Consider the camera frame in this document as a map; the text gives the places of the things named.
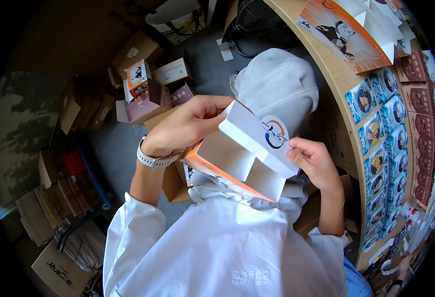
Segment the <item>logo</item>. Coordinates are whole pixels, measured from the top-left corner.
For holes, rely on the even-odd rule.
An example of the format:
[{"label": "logo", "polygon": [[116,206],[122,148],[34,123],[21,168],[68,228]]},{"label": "logo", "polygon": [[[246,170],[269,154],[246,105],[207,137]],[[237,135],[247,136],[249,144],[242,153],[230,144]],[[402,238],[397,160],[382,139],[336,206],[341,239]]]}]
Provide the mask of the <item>logo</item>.
[{"label": "logo", "polygon": [[267,143],[273,149],[279,149],[288,141],[287,129],[276,117],[266,116],[262,120]]}]

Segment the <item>smartwatch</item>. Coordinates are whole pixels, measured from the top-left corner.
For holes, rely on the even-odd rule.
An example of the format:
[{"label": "smartwatch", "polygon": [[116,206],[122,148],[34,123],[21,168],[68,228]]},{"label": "smartwatch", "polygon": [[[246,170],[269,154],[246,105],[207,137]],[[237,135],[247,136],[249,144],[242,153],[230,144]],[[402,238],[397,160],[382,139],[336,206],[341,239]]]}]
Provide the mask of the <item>smartwatch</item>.
[{"label": "smartwatch", "polygon": [[159,157],[159,158],[152,158],[150,156],[145,155],[141,151],[141,144],[143,143],[143,140],[145,139],[145,137],[146,137],[146,135],[141,138],[140,143],[138,145],[138,149],[137,149],[137,158],[143,164],[145,164],[151,168],[167,167],[168,165],[170,165],[171,163],[173,163],[174,161],[179,159],[179,157],[181,156],[180,153],[178,153],[174,156],[169,155],[167,157]]}]

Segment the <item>box flap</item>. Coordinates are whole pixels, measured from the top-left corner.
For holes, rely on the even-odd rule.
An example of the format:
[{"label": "box flap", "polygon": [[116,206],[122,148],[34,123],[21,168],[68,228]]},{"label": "box flap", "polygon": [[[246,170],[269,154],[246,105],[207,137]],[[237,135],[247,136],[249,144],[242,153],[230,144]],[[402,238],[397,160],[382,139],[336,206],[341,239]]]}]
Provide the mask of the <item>box flap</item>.
[{"label": "box flap", "polygon": [[300,167],[285,157],[288,132],[285,125],[276,117],[261,122],[243,104],[234,100],[224,111],[227,118],[219,124],[219,129],[256,157],[270,169],[284,178],[297,175]]}]

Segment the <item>right hand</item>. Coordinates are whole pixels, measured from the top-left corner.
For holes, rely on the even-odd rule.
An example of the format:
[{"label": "right hand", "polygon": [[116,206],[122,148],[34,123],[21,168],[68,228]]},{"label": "right hand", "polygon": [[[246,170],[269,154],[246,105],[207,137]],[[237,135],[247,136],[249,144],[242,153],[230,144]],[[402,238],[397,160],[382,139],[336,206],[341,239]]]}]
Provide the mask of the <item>right hand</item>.
[{"label": "right hand", "polygon": [[293,149],[286,157],[302,168],[315,187],[331,196],[344,195],[338,171],[323,143],[294,137],[288,144]]}]

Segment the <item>left hand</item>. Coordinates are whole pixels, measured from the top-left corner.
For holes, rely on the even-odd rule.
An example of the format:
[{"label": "left hand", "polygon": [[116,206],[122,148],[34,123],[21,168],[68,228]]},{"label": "left hand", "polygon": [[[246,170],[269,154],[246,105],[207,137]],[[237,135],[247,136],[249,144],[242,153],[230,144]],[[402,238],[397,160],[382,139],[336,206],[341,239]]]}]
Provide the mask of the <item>left hand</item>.
[{"label": "left hand", "polygon": [[196,95],[151,129],[141,150],[153,157],[166,157],[217,132],[226,118],[221,112],[234,101],[230,96]]}]

